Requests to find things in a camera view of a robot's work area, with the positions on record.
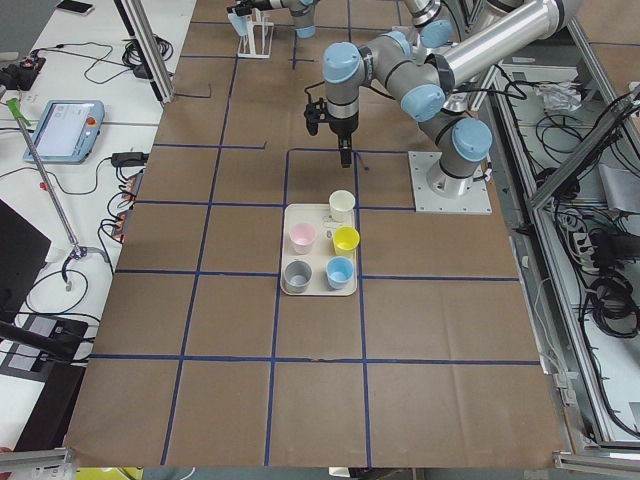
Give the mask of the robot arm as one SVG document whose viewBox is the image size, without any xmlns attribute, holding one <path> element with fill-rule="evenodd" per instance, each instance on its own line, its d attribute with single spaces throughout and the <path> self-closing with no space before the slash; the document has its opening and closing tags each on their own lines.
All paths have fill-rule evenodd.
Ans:
<svg viewBox="0 0 640 480">
<path fill-rule="evenodd" d="M 318 1 L 236 1 L 227 8 L 228 19 L 240 37 L 238 53 L 245 57 L 258 57 L 255 52 L 253 35 L 254 11 L 286 9 L 289 11 L 296 36 L 299 39 L 312 38 L 316 33 L 315 8 Z M 453 25 L 448 18 L 440 18 L 443 1 L 405 1 L 412 17 L 414 33 L 405 30 L 391 30 L 384 36 L 394 38 L 407 53 L 418 43 L 424 48 L 434 49 L 446 45 L 453 34 Z"/>
<path fill-rule="evenodd" d="M 412 60 L 411 46 L 399 32 L 382 34 L 361 46 L 338 42 L 326 48 L 325 120 L 337 135 L 343 167 L 352 161 L 359 90 L 377 80 L 441 151 L 427 173 L 430 189 L 445 198 L 467 193 L 493 136 L 484 122 L 445 111 L 448 95 L 506 56 L 564 28 L 581 4 L 526 1 L 513 8 L 494 1 L 491 6 L 499 16 L 495 22 L 444 53 L 433 52 L 421 64 Z"/>
</svg>

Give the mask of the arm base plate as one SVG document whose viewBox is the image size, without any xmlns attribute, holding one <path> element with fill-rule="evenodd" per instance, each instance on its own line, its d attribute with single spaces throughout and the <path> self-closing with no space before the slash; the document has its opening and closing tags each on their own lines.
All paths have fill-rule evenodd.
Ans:
<svg viewBox="0 0 640 480">
<path fill-rule="evenodd" d="M 417 213 L 489 215 L 493 212 L 479 164 L 466 179 L 441 170 L 440 152 L 409 151 L 409 169 Z"/>
</svg>

